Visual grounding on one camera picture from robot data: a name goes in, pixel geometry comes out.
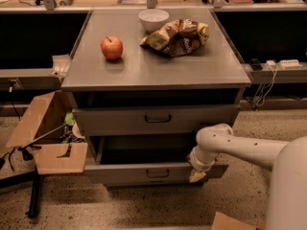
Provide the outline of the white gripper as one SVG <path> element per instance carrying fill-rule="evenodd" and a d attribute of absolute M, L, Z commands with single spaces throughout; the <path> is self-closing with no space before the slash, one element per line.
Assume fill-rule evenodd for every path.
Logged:
<path fill-rule="evenodd" d="M 215 157 L 200 146 L 195 146 L 187 156 L 187 160 L 194 168 L 190 173 L 189 181 L 196 183 L 205 178 L 206 172 L 214 165 Z"/>

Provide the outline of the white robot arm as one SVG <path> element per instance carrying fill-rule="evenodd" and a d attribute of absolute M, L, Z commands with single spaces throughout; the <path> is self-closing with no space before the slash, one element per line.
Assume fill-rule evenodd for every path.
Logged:
<path fill-rule="evenodd" d="M 266 230 L 307 230 L 307 137 L 291 142 L 238 137 L 231 126 L 218 124 L 198 131 L 188 155 L 196 172 L 206 173 L 225 153 L 270 169 Z"/>

